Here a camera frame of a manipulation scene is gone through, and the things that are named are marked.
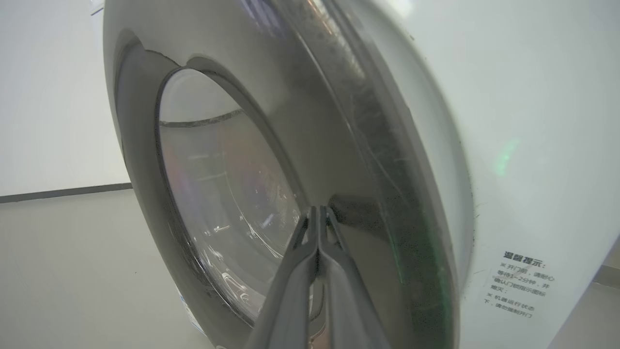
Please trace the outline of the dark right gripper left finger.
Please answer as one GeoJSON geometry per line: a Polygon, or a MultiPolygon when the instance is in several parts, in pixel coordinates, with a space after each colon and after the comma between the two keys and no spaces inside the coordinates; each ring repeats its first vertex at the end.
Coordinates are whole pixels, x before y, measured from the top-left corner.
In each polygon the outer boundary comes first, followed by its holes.
{"type": "Polygon", "coordinates": [[[317,207],[300,217],[273,278],[247,349],[306,349],[310,285],[316,278],[317,207]]]}

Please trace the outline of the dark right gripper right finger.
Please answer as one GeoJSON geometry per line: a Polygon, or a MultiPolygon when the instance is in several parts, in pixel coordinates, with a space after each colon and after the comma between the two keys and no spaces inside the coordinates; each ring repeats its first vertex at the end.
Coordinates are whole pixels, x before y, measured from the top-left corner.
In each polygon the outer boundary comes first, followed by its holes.
{"type": "Polygon", "coordinates": [[[319,263],[327,283],[330,346],[389,349],[378,313],[331,208],[319,207],[317,228],[319,263]]]}

